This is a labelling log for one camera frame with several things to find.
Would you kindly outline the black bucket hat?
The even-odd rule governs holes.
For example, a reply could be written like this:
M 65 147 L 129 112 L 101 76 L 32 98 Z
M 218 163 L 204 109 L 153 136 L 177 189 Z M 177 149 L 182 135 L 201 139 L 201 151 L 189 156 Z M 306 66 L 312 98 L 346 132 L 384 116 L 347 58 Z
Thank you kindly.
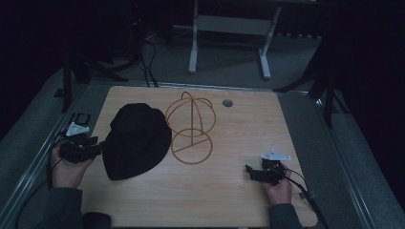
M 110 123 L 102 159 L 110 180 L 144 174 L 165 158 L 172 131 L 164 114 L 145 103 L 126 104 Z

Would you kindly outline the white desk frame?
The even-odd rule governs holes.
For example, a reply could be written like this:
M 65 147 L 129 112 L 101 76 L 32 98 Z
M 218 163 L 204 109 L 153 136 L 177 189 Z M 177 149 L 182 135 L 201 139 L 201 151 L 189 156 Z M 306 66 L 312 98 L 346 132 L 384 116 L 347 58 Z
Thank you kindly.
M 194 0 L 192 46 L 189 57 L 188 72 L 193 74 L 197 71 L 199 31 L 239 33 L 250 35 L 262 35 L 266 38 L 264 46 L 258 50 L 258 55 L 260 65 L 262 68 L 263 78 L 270 79 L 271 73 L 266 55 L 278 23 L 278 18 L 280 16 L 281 9 L 282 9 L 281 7 L 275 8 L 271 20 L 214 16 L 214 15 L 200 14 L 199 0 Z

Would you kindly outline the person's left hand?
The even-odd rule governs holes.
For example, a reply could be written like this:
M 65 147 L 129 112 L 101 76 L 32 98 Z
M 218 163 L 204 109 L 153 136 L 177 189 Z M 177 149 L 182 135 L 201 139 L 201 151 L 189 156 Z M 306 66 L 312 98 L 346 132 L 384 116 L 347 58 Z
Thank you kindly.
M 77 188 L 81 183 L 87 168 L 93 163 L 92 159 L 77 164 L 64 160 L 59 156 L 60 148 L 53 148 L 51 160 L 52 187 Z

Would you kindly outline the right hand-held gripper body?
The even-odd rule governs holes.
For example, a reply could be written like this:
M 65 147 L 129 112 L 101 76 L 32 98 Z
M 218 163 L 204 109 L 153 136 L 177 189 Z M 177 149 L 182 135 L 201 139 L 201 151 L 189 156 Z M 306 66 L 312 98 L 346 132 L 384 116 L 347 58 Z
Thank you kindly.
M 283 160 L 291 160 L 291 156 L 276 150 L 261 155 L 261 170 L 251 170 L 251 179 L 276 186 L 286 174 Z

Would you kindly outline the small black square frame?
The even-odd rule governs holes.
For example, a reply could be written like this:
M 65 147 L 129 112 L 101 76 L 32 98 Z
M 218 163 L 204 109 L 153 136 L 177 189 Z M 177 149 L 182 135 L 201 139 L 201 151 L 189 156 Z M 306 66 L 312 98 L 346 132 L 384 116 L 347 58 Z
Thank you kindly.
M 91 116 L 89 114 L 77 113 L 74 118 L 74 123 L 78 125 L 87 125 L 90 122 Z

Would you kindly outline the person's right hand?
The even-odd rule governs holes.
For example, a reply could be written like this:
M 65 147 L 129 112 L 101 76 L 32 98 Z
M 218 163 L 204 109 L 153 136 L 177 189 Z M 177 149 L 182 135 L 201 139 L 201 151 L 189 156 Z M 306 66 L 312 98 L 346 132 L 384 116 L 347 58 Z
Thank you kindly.
M 287 166 L 284 166 L 284 169 L 286 171 L 286 177 L 283 178 L 276 186 L 268 183 L 262 184 L 270 206 L 279 204 L 291 204 L 292 185 L 288 180 L 290 178 L 291 172 Z

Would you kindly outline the black tripod stand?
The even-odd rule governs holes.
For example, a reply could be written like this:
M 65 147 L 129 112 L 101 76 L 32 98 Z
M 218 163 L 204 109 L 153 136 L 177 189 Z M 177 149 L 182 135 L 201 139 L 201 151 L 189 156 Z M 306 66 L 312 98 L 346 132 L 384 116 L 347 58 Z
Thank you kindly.
M 309 61 L 303 76 L 284 87 L 274 89 L 274 92 L 287 93 L 312 81 L 313 84 L 309 89 L 308 96 L 311 99 L 320 99 L 323 94 L 325 95 L 323 118 L 327 126 L 331 128 L 331 114 L 334 100 L 338 102 L 345 112 L 349 112 L 336 97 L 335 92 L 336 80 L 341 67 L 342 61 L 339 59 L 339 54 L 336 49 L 318 48 Z
M 117 72 L 133 67 L 138 60 L 137 57 L 131 57 L 124 64 L 107 68 L 83 54 L 66 55 L 62 64 L 62 87 L 57 89 L 54 94 L 55 97 L 63 99 L 61 113 L 66 113 L 73 102 L 72 75 L 75 76 L 79 83 L 88 84 L 92 79 L 89 70 L 92 69 L 114 81 L 126 82 L 127 78 L 119 76 Z

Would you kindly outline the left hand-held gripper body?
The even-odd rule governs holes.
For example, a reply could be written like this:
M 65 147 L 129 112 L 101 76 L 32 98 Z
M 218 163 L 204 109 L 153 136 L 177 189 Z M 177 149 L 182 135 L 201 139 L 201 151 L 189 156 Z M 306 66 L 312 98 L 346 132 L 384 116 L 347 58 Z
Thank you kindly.
M 97 147 L 98 137 L 88 137 L 89 127 L 72 122 L 66 132 L 67 141 L 60 145 L 59 156 L 71 163 L 77 164 L 102 154 Z

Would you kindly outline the gold wire hat stand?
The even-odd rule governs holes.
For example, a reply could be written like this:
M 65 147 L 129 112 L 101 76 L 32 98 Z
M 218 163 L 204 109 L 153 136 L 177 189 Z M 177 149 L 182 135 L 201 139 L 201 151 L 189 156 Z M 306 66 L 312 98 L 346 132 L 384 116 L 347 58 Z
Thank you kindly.
M 217 116 L 209 99 L 182 92 L 166 109 L 165 119 L 173 132 L 170 151 L 177 161 L 197 165 L 210 158 L 213 140 L 209 134 Z

